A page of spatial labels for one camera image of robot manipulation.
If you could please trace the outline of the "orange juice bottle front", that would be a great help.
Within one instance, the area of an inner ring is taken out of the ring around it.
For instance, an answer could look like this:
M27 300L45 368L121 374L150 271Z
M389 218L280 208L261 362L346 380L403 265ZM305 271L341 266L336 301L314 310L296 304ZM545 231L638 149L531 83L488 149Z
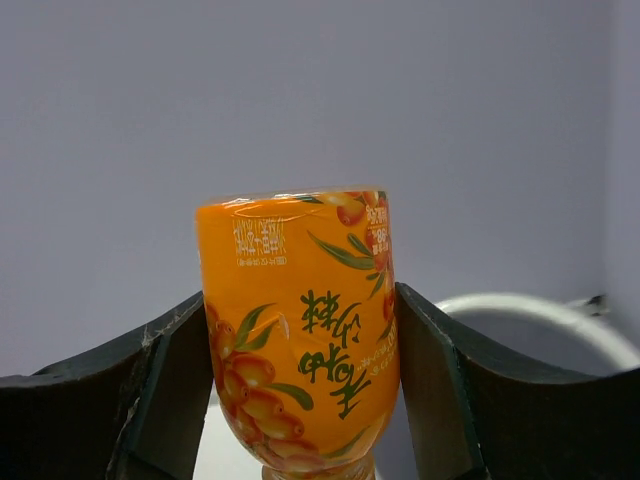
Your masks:
M400 383L389 199L248 195L195 214L222 413L266 479L371 479Z

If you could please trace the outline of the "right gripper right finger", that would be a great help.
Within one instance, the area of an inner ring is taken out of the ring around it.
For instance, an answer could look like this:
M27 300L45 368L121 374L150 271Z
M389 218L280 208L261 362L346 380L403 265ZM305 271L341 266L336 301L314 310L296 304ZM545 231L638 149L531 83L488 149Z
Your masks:
M518 353L396 287L401 382L422 479L635 479L639 372Z

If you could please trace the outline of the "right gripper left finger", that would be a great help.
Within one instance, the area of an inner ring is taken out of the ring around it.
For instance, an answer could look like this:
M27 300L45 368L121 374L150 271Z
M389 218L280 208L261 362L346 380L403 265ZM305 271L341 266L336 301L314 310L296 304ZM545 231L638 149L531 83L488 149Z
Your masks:
M213 373L203 296L1 380L4 479L190 479Z

